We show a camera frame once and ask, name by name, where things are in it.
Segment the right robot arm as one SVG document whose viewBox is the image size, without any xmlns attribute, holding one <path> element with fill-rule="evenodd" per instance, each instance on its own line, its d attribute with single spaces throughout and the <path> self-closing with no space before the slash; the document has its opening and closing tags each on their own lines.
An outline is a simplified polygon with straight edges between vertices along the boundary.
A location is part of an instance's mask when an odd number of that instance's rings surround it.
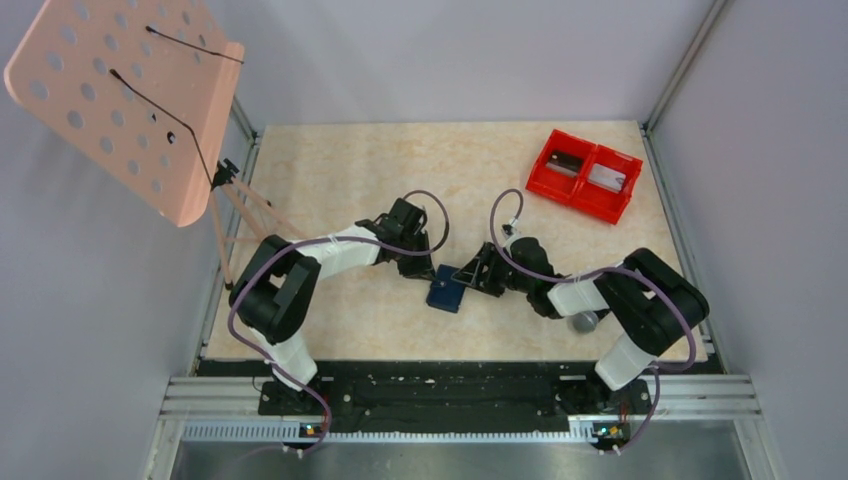
<svg viewBox="0 0 848 480">
<path fill-rule="evenodd" d="M 484 243 L 452 278 L 494 297 L 521 292 L 537 314 L 549 319 L 613 315 L 623 332 L 597 361 L 595 378 L 586 385 L 589 404 L 600 412 L 622 404 L 626 386 L 678 340 L 690 341 L 693 328 L 710 313 L 706 297 L 648 248 L 633 251 L 617 265 L 566 277 L 555 272 L 536 238 L 520 236 L 505 247 Z"/>
</svg>

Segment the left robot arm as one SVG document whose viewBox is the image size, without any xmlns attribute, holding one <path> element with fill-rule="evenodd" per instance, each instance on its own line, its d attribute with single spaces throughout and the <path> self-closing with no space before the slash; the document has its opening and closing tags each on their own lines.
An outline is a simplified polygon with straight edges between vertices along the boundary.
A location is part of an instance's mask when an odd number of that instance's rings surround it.
<svg viewBox="0 0 848 480">
<path fill-rule="evenodd" d="M 387 213 L 309 240 L 263 239 L 231 286 L 230 311 L 257 339 L 249 341 L 284 385 L 283 401 L 297 413 L 319 404 L 317 365 L 300 330 L 317 284 L 353 268 L 394 262 L 407 279 L 433 280 L 427 214 L 404 198 Z"/>
</svg>

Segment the blue leather card holder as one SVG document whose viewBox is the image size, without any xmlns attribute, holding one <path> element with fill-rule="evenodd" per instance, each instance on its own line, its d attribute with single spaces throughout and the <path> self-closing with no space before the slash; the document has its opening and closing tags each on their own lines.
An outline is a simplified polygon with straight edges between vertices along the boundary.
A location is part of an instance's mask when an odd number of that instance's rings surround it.
<svg viewBox="0 0 848 480">
<path fill-rule="evenodd" d="M 428 307 L 452 314 L 459 312 L 466 285 L 453 278 L 458 271 L 457 267 L 445 264 L 436 269 L 436 277 L 425 298 Z"/>
</svg>

